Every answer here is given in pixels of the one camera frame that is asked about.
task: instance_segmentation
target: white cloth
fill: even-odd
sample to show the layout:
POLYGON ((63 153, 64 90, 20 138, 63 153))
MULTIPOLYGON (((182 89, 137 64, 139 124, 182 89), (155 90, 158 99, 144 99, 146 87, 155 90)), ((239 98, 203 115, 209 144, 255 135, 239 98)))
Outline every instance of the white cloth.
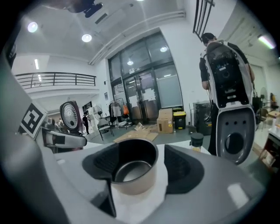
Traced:
POLYGON ((112 107, 112 117, 120 117, 122 115, 122 110, 118 102, 113 102, 112 107))

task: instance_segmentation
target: person in background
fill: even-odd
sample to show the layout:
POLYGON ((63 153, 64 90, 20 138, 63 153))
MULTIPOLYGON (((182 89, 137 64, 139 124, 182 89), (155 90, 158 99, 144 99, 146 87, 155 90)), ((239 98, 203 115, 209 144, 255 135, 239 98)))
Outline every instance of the person in background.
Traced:
POLYGON ((83 122, 84 122, 84 126, 86 127, 86 131, 87 131, 87 134, 89 135, 89 132, 88 132, 88 121, 89 121, 89 118, 87 118, 87 115, 88 113, 84 113, 84 116, 83 116, 83 122))
MULTIPOLYGON (((202 39, 204 46, 206 46, 206 47, 209 43, 217 40, 217 38, 212 33, 204 33, 202 35, 201 39, 202 39)), ((252 71, 252 69, 249 65, 249 62, 248 62, 247 58, 245 57, 244 53, 240 50, 239 47, 237 47, 234 44, 228 43, 227 45, 229 47, 231 47, 233 50, 235 50, 240 55, 240 57, 243 59, 245 66, 250 74, 251 81, 253 82, 255 80, 255 75, 254 75, 254 72, 252 71)), ((205 65, 205 59, 203 58, 202 54, 200 56, 201 57, 200 57, 199 68, 200 68, 202 87, 205 90, 209 90, 208 72, 207 72, 207 68, 205 65)), ((212 155, 217 155, 216 154, 216 124, 217 124, 217 117, 218 117, 219 110, 213 101, 212 101, 212 105, 213 105, 212 110, 211 110, 212 131, 211 131, 210 144, 209 144, 208 151, 212 155)))
POLYGON ((59 129, 61 129, 63 127, 63 121, 62 121, 61 117, 59 118, 57 126, 58 126, 59 129))

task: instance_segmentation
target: pot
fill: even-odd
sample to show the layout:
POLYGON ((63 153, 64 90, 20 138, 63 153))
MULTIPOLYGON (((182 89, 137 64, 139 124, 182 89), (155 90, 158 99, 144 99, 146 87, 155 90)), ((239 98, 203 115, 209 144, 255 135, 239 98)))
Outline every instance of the pot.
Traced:
POLYGON ((111 186, 127 195, 141 194, 156 180, 158 148, 146 139, 118 143, 119 162, 112 173, 111 186))

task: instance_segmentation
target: trash bin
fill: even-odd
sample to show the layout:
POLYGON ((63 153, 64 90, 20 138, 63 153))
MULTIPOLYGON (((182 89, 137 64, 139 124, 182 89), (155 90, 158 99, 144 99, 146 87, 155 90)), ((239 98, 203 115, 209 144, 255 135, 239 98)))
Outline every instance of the trash bin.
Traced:
POLYGON ((173 113, 175 120, 175 129, 185 129, 186 128, 186 112, 179 111, 173 113))

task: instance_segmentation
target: ceiling light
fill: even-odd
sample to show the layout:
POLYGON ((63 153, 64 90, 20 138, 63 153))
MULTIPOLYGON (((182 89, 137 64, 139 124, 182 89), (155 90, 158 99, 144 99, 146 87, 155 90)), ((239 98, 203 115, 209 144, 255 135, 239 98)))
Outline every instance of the ceiling light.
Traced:
POLYGON ((31 22, 28 24, 27 29, 29 32, 34 33, 38 29, 38 24, 35 22, 31 22))
POLYGON ((39 69, 38 59, 35 59, 34 61, 35 61, 35 67, 36 67, 36 69, 38 70, 38 69, 39 69))
POLYGON ((167 47, 162 47, 161 48, 161 52, 166 52, 167 51, 167 47))
POLYGON ((273 49, 273 48, 276 47, 275 45, 273 45, 273 44, 271 43, 271 41, 270 41, 268 38, 266 38, 266 37, 264 37, 264 36, 260 36, 260 37, 259 37, 259 40, 260 40, 261 42, 263 42, 269 49, 273 49))
POLYGON ((85 35, 82 36, 82 41, 83 42, 90 42, 91 39, 92 39, 92 37, 89 34, 85 34, 85 35))

